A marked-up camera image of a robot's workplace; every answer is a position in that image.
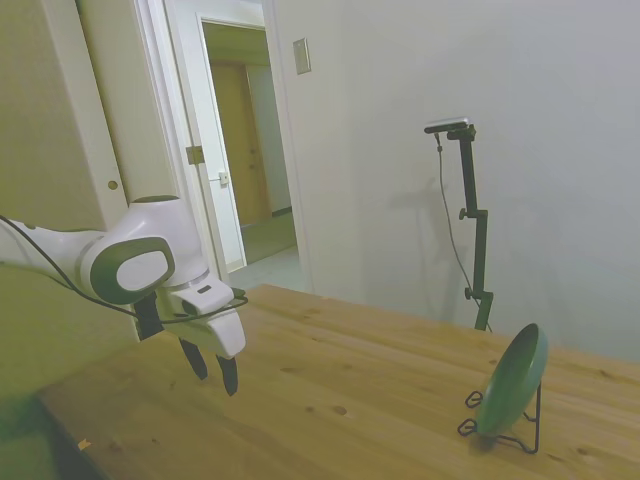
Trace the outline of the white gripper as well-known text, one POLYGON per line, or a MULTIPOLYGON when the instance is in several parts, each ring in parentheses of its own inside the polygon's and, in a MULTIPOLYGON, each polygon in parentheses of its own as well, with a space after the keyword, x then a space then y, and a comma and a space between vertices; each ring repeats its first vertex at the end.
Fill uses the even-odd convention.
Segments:
POLYGON ((240 317, 235 309, 217 315, 171 325, 182 351, 199 380, 208 377, 206 362, 198 347, 214 352, 221 370, 226 393, 238 391, 239 375, 235 356, 246 346, 240 317))

